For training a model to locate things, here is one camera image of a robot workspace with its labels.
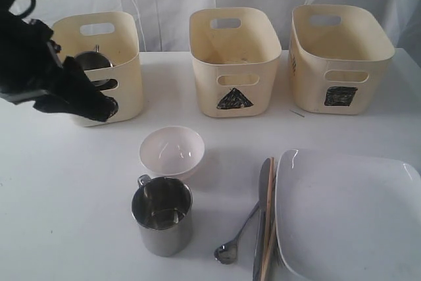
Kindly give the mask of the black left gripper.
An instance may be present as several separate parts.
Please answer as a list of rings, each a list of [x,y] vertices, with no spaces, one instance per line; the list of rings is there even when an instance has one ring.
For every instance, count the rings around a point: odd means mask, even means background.
[[[15,105],[34,100],[33,108],[42,113],[106,122],[115,115],[115,99],[91,83],[74,57],[66,57],[62,67],[61,47],[52,36],[40,20],[1,15],[1,98]],[[62,91],[56,93],[63,73]]]

